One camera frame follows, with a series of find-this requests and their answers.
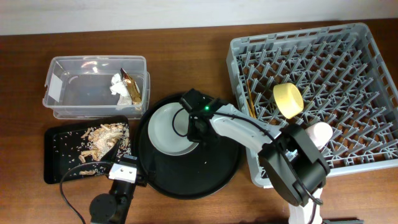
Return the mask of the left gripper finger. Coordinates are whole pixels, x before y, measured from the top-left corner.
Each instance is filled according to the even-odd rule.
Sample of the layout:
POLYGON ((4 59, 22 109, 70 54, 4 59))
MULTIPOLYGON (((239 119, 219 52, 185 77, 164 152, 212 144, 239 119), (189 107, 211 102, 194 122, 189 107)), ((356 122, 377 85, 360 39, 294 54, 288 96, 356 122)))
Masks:
POLYGON ((150 164, 148 167, 149 180, 154 180, 156 177, 156 163, 155 163, 156 154, 157 154, 157 150, 153 149, 149 156, 149 159, 150 159, 150 164))
POLYGON ((116 144, 100 159, 101 162, 114 162, 118 154, 121 144, 121 139, 119 139, 116 144))

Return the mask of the food scraps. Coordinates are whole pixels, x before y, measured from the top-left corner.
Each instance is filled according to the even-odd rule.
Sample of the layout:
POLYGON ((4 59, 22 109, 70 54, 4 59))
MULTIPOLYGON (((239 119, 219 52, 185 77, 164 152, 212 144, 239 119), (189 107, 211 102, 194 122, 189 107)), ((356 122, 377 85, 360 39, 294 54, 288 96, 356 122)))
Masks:
POLYGON ((81 164, 86 167, 79 168, 69 174, 69 179, 80 179, 94 175, 104 174, 106 168, 99 165, 100 159, 116 144, 116 141, 123 140, 123 127, 117 124, 105 124, 102 127, 88 134, 92 146, 87 151, 82 151, 78 158, 81 164))

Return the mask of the grey plate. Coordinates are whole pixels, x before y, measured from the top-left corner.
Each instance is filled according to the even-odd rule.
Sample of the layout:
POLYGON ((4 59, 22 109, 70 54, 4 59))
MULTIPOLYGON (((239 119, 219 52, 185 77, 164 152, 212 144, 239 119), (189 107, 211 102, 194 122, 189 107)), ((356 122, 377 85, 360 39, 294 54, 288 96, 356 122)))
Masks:
POLYGON ((198 146, 197 142, 191 142, 187 137, 175 133, 172 121, 179 110, 181 111, 175 117, 174 128, 179 134, 184 135, 188 131, 188 113, 177 102, 167 103, 156 109, 149 120, 148 135, 152 145, 169 156, 187 154, 198 146))

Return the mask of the wooden chopstick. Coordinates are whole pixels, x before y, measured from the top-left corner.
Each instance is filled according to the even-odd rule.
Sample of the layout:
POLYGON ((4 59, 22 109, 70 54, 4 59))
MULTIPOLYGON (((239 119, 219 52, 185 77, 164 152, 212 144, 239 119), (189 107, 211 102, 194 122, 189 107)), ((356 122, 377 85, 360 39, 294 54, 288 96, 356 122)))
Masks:
POLYGON ((250 108, 250 111, 251 111, 251 116, 256 119, 256 112, 255 112, 255 109, 254 109, 253 100, 252 100, 252 97, 251 97, 251 89, 249 87, 248 81, 246 81, 246 88, 248 90, 249 108, 250 108))
POLYGON ((251 93, 248 93, 248 97, 249 97, 249 105, 251 107, 253 118, 257 119, 256 110, 255 110, 255 107, 254 107, 254 102, 252 100, 251 93))

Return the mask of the white tissue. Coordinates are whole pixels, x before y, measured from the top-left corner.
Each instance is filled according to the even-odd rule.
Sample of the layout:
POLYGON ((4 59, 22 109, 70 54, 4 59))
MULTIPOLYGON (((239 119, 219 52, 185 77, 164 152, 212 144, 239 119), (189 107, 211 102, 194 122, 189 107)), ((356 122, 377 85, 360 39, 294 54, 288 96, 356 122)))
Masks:
POLYGON ((114 74, 111 79, 110 91, 112 95, 119 95, 119 100, 117 105, 131 105, 132 98, 122 81, 121 75, 119 73, 114 74))

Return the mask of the gold snack wrapper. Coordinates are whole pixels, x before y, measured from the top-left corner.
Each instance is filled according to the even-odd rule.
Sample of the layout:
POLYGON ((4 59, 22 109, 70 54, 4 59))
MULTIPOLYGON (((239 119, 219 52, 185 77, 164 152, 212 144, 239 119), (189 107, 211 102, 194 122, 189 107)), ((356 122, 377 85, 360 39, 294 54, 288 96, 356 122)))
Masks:
POLYGON ((131 97, 132 103, 134 105, 142 103, 142 98, 136 81, 133 78, 131 78, 123 68, 120 69, 120 72, 122 76, 122 81, 127 88, 127 92, 131 97))

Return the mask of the yellow bowl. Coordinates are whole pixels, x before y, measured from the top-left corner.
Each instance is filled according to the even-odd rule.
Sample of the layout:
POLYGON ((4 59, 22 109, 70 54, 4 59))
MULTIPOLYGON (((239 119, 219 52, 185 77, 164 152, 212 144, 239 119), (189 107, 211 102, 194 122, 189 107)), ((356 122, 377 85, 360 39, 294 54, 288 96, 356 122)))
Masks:
POLYGON ((276 85, 273 95, 277 108, 287 119, 293 118, 304 109, 302 95, 293 83, 276 85))

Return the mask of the pink cup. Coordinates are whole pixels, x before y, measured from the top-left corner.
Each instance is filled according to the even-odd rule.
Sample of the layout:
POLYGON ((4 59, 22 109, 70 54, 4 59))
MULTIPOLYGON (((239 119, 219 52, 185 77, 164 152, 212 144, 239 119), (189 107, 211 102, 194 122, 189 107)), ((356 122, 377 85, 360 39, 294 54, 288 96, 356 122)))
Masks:
POLYGON ((322 149, 333 135, 332 127, 325 122, 315 123, 309 126, 305 132, 318 150, 322 149))

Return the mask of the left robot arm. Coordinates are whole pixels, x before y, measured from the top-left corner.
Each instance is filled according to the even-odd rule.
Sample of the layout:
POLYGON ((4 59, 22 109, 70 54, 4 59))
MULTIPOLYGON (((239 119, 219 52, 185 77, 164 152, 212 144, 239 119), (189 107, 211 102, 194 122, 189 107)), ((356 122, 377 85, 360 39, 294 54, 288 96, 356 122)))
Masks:
POLYGON ((154 172, 146 173, 140 167, 136 156, 125 154, 118 159, 121 143, 122 140, 117 140, 101 158, 102 162, 109 163, 105 176, 113 184, 108 193, 100 194, 91 201, 91 223, 125 223, 136 187, 146 187, 155 177, 154 172))

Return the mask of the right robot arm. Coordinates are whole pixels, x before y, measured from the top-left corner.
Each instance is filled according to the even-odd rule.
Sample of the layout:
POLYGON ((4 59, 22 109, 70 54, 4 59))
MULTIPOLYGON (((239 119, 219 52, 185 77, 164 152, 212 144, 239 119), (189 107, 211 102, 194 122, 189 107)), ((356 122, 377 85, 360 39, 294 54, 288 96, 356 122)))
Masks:
POLYGON ((289 203, 289 223, 322 223, 320 198, 330 167, 320 149, 333 135, 332 127, 318 122, 306 129, 263 123, 234 105, 191 89, 179 100, 188 113, 185 137, 207 142, 232 139, 255 152, 264 162, 275 191, 289 203))

